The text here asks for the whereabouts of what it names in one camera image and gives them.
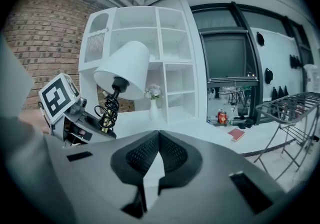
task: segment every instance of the white shelving unit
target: white shelving unit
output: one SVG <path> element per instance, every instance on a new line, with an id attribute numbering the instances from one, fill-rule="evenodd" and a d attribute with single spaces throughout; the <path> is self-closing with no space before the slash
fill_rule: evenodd
<path id="1" fill-rule="evenodd" d="M 155 83 L 161 87 L 156 102 L 161 119 L 172 124 L 197 117 L 198 84 L 185 20 L 181 11 L 158 7 L 113 8 L 92 14 L 79 58 L 80 92 L 87 99 L 86 110 L 94 114 L 98 104 L 95 69 L 127 42 L 139 41 L 150 52 L 146 86 Z M 140 111 L 150 109 L 150 99 L 136 100 L 134 106 L 138 117 Z"/>

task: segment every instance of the white lampshade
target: white lampshade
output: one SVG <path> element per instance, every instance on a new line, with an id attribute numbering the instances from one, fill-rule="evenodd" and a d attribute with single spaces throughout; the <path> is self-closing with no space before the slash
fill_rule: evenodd
<path id="1" fill-rule="evenodd" d="M 149 50 L 143 43 L 128 42 L 99 65 L 93 74 L 94 79 L 102 89 L 112 94 L 114 77 L 124 78 L 129 86 L 119 97 L 141 99 L 145 93 L 149 57 Z"/>

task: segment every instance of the drying rack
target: drying rack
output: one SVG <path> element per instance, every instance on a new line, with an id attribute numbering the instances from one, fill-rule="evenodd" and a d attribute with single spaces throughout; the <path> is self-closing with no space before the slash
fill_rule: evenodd
<path id="1" fill-rule="evenodd" d="M 247 102 L 249 99 L 249 96 L 246 96 L 245 91 L 251 90 L 251 88 L 242 88 L 242 87 L 236 87 L 235 89 L 228 89 L 228 90 L 223 90 L 220 91 L 220 95 L 231 95 L 231 101 L 233 102 L 234 99 L 234 104 L 237 105 L 237 103 L 240 101 L 245 108 L 247 106 Z"/>
<path id="2" fill-rule="evenodd" d="M 300 94 L 296 94 L 293 96 L 286 96 L 280 99 L 276 99 L 267 103 L 263 103 L 261 105 L 256 106 L 256 110 L 261 114 L 269 117 L 273 121 L 276 121 L 279 125 L 272 136 L 270 142 L 266 146 L 266 148 L 261 152 L 258 158 L 254 161 L 258 160 L 261 162 L 264 170 L 268 172 L 266 166 L 264 165 L 261 156 L 266 152 L 271 142 L 273 141 L 275 135 L 279 130 L 286 131 L 286 139 L 284 143 L 284 147 L 282 152 L 285 152 L 291 159 L 289 165 L 284 169 L 284 171 L 276 178 L 279 179 L 294 163 L 297 166 L 297 170 L 299 170 L 300 166 L 303 164 L 305 157 L 308 154 L 310 146 L 312 144 L 312 139 L 314 137 L 314 133 L 317 128 L 317 122 L 320 114 L 320 94 L 314 92 L 304 92 Z M 311 116 L 311 113 L 315 113 L 314 117 L 311 117 L 312 123 L 309 129 L 307 129 L 308 125 L 308 117 Z M 305 118 L 305 126 L 304 129 L 301 130 L 295 125 Z M 286 149 L 286 143 L 288 136 L 291 136 L 297 143 L 301 146 L 300 150 L 295 156 L 292 156 Z M 301 163 L 297 163 L 297 157 L 302 152 L 302 149 L 306 147 L 305 155 Z"/>

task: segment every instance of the brick wall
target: brick wall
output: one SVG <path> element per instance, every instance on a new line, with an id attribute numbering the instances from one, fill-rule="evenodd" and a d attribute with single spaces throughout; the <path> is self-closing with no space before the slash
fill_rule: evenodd
<path id="1" fill-rule="evenodd" d="M 4 33 L 16 57 L 35 84 L 24 104 L 35 109 L 39 90 L 55 75 L 69 74 L 79 88 L 78 59 L 91 13 L 106 9 L 94 0 L 19 0 L 8 16 Z M 103 94 L 98 93 L 99 102 Z M 134 111 L 120 100 L 120 111 Z"/>

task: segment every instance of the white vase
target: white vase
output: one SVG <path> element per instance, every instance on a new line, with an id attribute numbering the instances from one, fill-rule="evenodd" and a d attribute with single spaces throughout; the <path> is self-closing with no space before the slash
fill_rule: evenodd
<path id="1" fill-rule="evenodd" d="M 157 120 L 158 118 L 159 118 L 159 111 L 157 107 L 157 101 L 156 99 L 151 99 L 149 119 L 152 121 L 152 120 Z"/>

